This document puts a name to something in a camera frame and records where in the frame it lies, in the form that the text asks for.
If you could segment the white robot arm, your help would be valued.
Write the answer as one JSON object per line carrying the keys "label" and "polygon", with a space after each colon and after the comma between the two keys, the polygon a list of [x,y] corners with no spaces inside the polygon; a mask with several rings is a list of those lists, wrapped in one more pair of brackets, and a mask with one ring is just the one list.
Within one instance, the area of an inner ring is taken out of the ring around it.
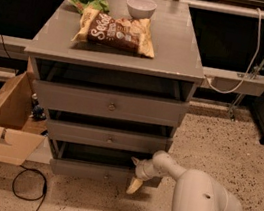
{"label": "white robot arm", "polygon": [[239,199],[212,176],[181,167],[167,152],[154,153],[152,159],[132,157],[135,175],[126,192],[133,194],[145,181],[172,177],[176,184],[171,211],[243,211]]}

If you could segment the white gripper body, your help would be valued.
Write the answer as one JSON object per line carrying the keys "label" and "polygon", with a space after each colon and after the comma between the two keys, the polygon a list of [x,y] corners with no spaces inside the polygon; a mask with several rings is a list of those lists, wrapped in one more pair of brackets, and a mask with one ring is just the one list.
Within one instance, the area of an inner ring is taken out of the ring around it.
{"label": "white gripper body", "polygon": [[135,166],[135,175],[139,180],[149,181],[160,176],[160,172],[154,167],[152,160],[138,160]]}

